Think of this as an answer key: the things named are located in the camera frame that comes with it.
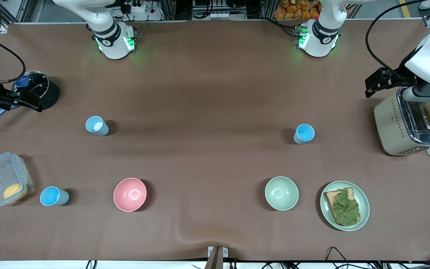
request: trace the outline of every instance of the white shoe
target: white shoe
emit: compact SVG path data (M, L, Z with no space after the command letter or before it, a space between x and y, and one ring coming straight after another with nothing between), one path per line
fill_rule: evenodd
M420 10L428 10L430 9L430 0L425 0L421 2L421 5L419 5Z

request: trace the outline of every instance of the green leafy vegetable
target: green leafy vegetable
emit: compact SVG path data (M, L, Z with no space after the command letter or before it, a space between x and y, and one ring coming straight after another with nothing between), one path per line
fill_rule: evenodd
M359 204L356 200L348 199L347 188L344 188L343 192L336 196L336 202L333 204L333 216L343 226L356 224L359 216Z

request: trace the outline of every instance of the lemon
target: lemon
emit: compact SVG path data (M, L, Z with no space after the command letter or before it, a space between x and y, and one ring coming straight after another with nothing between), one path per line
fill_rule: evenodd
M21 184L19 184L19 183L12 184L11 186L9 186L5 189L5 191L3 193L3 197L5 199L10 198L11 196L13 196L14 194L17 194L21 190L22 190ZM22 197L26 196L27 193L28 193L28 189L24 189L24 191L21 194L21 197L19 197L18 199L21 199Z

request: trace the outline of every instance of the pink bowl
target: pink bowl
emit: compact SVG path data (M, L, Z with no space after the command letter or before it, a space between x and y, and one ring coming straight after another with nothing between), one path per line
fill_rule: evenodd
M139 209L147 198L147 189L140 179L128 178L119 182L114 190L114 203L118 209L131 212Z

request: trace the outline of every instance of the open-faced sandwich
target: open-faced sandwich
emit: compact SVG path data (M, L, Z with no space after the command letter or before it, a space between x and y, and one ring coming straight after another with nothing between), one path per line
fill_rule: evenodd
M360 219L359 204L355 200L353 188L325 192L324 196L330 205L336 223L341 226L351 226Z

